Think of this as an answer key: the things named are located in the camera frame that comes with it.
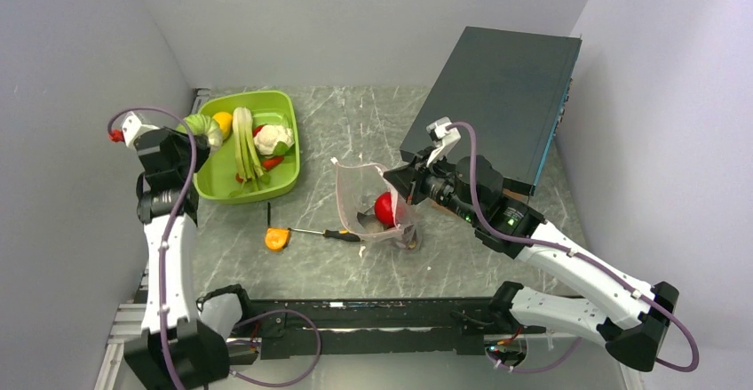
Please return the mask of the clear zip top bag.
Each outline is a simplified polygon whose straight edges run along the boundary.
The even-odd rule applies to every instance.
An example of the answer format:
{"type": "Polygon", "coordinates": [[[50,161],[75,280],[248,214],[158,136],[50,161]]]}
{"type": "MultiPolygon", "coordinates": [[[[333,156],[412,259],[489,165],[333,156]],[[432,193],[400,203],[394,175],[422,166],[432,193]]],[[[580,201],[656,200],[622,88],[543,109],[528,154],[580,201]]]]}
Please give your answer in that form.
{"type": "Polygon", "coordinates": [[[345,164],[335,157],[330,161],[335,166],[337,212],[344,230],[364,244],[418,250],[422,236],[417,215],[384,178],[387,168],[380,163],[345,164]]]}

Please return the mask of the white cauliflower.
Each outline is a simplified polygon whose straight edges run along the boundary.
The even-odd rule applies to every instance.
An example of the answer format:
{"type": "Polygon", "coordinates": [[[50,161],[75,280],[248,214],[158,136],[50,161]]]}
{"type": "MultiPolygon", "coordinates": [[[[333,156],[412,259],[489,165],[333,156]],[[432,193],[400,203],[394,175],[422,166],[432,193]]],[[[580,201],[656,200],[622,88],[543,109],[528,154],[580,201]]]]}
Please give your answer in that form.
{"type": "Polygon", "coordinates": [[[279,124],[266,124],[253,141],[257,152],[264,156],[285,155],[295,145],[292,129],[279,124]]]}

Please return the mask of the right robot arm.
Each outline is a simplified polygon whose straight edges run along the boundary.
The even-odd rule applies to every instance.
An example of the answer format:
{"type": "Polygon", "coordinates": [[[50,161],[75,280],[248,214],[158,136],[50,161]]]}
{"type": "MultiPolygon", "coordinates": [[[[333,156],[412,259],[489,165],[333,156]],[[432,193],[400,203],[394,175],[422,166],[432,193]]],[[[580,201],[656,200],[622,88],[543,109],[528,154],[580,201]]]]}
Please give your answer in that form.
{"type": "Polygon", "coordinates": [[[565,236],[526,203],[503,193],[503,177],[483,157],[472,169],[440,160],[383,172],[410,204],[430,199],[471,224],[492,251],[537,267],[578,293],[552,296],[504,282],[489,303],[489,320],[501,332],[535,326],[570,333],[603,346],[621,364],[649,372],[671,324],[678,290],[632,278],[565,236]]]}

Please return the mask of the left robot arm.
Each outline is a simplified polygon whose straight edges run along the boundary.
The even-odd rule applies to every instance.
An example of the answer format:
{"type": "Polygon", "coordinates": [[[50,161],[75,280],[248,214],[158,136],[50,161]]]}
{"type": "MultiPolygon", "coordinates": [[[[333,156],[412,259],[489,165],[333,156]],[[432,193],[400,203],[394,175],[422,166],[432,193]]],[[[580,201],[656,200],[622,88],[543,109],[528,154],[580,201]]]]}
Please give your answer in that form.
{"type": "Polygon", "coordinates": [[[124,359],[146,389],[205,387],[229,374],[227,339],[248,334],[256,321],[238,284],[204,301],[194,295],[200,196],[193,178],[210,147],[204,136],[153,125],[134,132],[130,145],[144,168],[137,216],[149,260],[146,310],[124,359]]]}

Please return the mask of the green cabbage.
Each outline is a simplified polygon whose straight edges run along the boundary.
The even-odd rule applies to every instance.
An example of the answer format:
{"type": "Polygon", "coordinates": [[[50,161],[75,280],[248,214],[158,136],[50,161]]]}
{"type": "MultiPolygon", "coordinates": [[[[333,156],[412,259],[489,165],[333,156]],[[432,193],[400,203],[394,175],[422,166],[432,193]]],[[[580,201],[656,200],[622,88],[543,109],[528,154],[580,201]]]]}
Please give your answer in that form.
{"type": "Polygon", "coordinates": [[[219,124],[210,116],[191,114],[183,119],[176,130],[186,133],[189,129],[194,136],[204,136],[210,148],[210,155],[216,154],[224,143],[224,133],[219,124]]]}

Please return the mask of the dark red onion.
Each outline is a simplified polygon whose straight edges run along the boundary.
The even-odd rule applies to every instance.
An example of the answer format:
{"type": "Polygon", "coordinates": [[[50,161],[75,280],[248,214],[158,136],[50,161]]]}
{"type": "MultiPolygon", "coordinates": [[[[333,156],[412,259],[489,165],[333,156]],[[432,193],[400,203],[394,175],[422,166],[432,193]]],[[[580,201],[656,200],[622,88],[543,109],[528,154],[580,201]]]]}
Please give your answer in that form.
{"type": "Polygon", "coordinates": [[[387,240],[397,240],[401,232],[397,227],[387,227],[383,224],[373,212],[358,212],[356,214],[357,229],[356,234],[366,242],[386,242],[387,240]]]}

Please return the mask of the red tomato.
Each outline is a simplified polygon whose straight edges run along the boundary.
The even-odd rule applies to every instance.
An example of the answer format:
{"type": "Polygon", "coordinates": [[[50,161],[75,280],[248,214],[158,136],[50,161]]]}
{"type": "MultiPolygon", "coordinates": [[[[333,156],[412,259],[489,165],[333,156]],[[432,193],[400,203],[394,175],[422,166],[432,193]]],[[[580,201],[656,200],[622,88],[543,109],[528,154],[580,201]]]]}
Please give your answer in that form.
{"type": "Polygon", "coordinates": [[[376,217],[387,227],[402,226],[407,221],[402,199],[389,191],[383,192],[374,202],[376,217]]]}

